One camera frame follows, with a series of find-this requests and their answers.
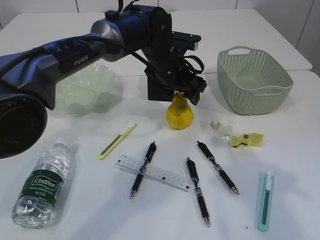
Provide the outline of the blue grey left robot arm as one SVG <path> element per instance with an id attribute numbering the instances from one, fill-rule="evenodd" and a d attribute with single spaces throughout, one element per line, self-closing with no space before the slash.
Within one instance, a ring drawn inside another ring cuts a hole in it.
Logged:
<path id="1" fill-rule="evenodd" d="M 174 31 L 172 16 L 158 6 L 122 1 L 108 10 L 88 34 L 59 39 L 31 50 L 0 58 L 0 156 L 8 158 L 32 147 L 47 125 L 47 110 L 56 105 L 56 85 L 94 62 L 115 62 L 132 55 L 145 64 L 147 96 L 171 101 L 182 92 L 193 105 L 207 87 L 188 50 L 199 35 Z"/>

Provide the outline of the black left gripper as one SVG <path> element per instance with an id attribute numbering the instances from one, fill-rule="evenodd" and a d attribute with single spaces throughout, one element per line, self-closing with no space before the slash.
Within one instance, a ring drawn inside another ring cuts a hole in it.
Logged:
<path id="1" fill-rule="evenodd" d="M 203 62 L 195 55 L 186 55 L 195 51 L 201 36 L 172 30 L 145 31 L 140 38 L 148 66 L 147 75 L 149 90 L 187 90 L 185 97 L 197 105 L 200 94 L 207 83 L 199 76 L 204 70 Z"/>

